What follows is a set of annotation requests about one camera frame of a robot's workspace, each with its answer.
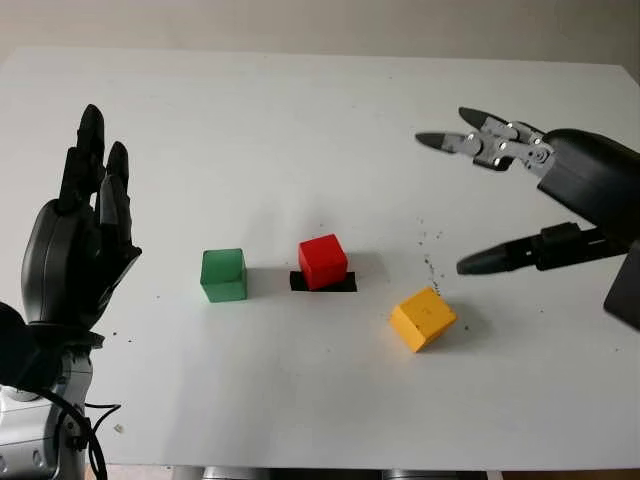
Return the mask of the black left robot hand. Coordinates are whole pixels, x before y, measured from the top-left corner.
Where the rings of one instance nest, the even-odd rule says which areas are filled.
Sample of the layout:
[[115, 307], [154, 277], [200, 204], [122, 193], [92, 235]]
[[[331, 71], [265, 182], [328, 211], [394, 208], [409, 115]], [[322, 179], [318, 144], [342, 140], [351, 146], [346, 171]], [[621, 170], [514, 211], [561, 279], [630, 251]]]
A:
[[39, 211], [22, 263], [27, 321], [89, 331], [142, 251], [132, 240], [129, 155], [105, 146], [88, 105], [66, 155], [59, 194]]

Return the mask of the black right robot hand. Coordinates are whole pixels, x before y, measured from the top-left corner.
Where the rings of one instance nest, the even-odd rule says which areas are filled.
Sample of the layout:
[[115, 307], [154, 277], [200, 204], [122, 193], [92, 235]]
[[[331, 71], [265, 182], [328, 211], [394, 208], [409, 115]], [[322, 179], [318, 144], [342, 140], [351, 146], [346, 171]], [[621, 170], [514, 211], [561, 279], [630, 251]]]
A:
[[460, 275], [488, 275], [533, 266], [540, 271], [625, 254], [639, 237], [639, 154], [601, 134], [578, 129], [544, 132], [521, 121], [461, 107], [472, 132], [419, 132], [416, 140], [474, 165], [504, 172], [520, 162], [537, 188], [590, 223], [565, 222], [538, 234], [469, 255]]

